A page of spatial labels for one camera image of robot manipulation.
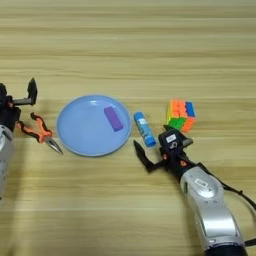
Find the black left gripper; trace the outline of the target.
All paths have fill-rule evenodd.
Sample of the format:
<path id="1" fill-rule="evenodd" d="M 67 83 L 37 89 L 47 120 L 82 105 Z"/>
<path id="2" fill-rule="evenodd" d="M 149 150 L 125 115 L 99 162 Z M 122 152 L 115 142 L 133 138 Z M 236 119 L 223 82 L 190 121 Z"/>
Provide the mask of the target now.
<path id="1" fill-rule="evenodd" d="M 0 101 L 0 126 L 3 125 L 13 132 L 16 122 L 20 118 L 20 106 L 36 104 L 38 91 L 34 78 L 30 80 L 27 91 L 28 98 L 14 100 L 8 96 L 4 101 Z"/>

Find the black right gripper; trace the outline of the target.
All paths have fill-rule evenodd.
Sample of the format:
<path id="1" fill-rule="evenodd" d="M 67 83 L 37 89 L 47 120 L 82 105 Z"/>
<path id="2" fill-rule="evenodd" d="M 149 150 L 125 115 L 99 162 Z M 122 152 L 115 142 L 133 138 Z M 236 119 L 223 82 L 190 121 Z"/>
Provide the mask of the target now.
<path id="1" fill-rule="evenodd" d="M 173 130 L 173 128 L 168 125 L 163 125 L 163 127 L 166 131 Z M 168 143 L 166 139 L 163 139 L 160 141 L 162 160 L 158 163 L 152 163 L 147 158 L 142 146 L 136 140 L 133 141 L 137 157 L 149 173 L 163 167 L 168 173 L 173 174 L 178 181 L 181 180 L 181 177 L 189 169 L 196 166 L 196 163 L 192 162 L 184 152 L 184 149 L 192 143 L 193 140 L 190 138 L 176 139 L 171 143 Z"/>

